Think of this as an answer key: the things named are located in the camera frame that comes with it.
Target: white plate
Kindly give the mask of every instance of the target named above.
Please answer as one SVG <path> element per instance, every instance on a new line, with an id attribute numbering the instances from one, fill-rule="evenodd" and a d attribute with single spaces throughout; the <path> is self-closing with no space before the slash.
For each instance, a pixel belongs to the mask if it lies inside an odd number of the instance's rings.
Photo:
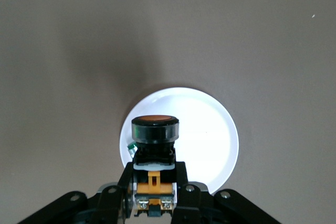
<path id="1" fill-rule="evenodd" d="M 127 116 L 120 133 L 124 166 L 132 158 L 131 121 L 141 115 L 172 115 L 180 121 L 176 160 L 184 161 L 189 181 L 205 183 L 212 194 L 231 175 L 238 158 L 238 134 L 227 110 L 213 97 L 190 88 L 169 88 L 141 100 Z"/>

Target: gray tabletop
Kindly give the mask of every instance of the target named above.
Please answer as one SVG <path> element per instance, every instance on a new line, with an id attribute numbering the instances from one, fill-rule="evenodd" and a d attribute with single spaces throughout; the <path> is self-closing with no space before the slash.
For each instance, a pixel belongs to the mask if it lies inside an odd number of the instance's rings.
<path id="1" fill-rule="evenodd" d="M 1 223 L 117 181 L 126 115 L 167 87 L 233 117 L 223 188 L 282 223 L 334 223 L 336 0 L 0 3 Z"/>

